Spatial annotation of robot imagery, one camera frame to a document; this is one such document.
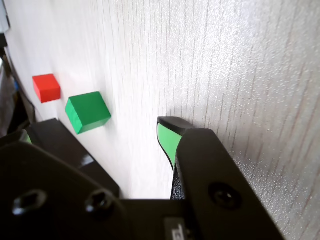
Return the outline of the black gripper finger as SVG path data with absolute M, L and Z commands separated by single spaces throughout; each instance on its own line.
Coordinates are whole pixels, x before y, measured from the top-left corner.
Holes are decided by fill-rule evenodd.
M 107 189 L 27 141 L 0 140 L 3 240 L 130 240 L 120 201 Z
M 281 232 L 213 130 L 157 118 L 157 139 L 203 240 L 281 240 Z

